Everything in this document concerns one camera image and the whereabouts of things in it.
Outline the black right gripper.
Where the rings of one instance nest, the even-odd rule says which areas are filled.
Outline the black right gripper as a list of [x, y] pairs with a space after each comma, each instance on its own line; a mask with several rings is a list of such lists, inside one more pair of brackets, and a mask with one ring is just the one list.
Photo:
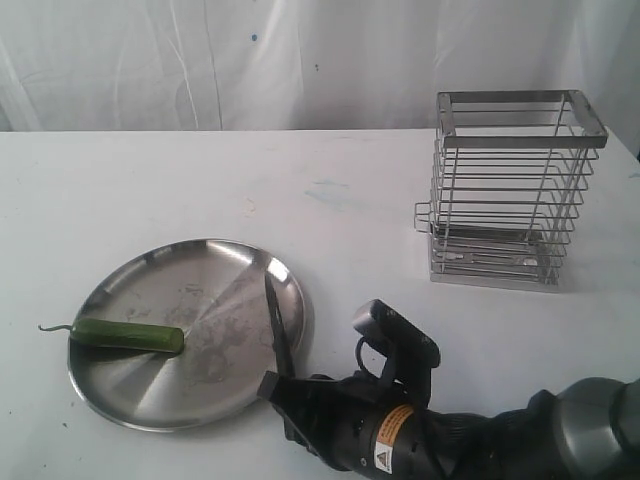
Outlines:
[[284, 420], [285, 437], [337, 471], [367, 479], [443, 479], [427, 413], [400, 385], [362, 376], [295, 379], [267, 372], [257, 395]]

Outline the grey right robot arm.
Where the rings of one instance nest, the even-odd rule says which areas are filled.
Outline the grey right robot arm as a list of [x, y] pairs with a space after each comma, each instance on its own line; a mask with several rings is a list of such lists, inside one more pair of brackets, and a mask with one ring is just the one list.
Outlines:
[[581, 380], [492, 418], [411, 405], [401, 384], [266, 373], [258, 389], [285, 436], [368, 479], [636, 479], [639, 384]]

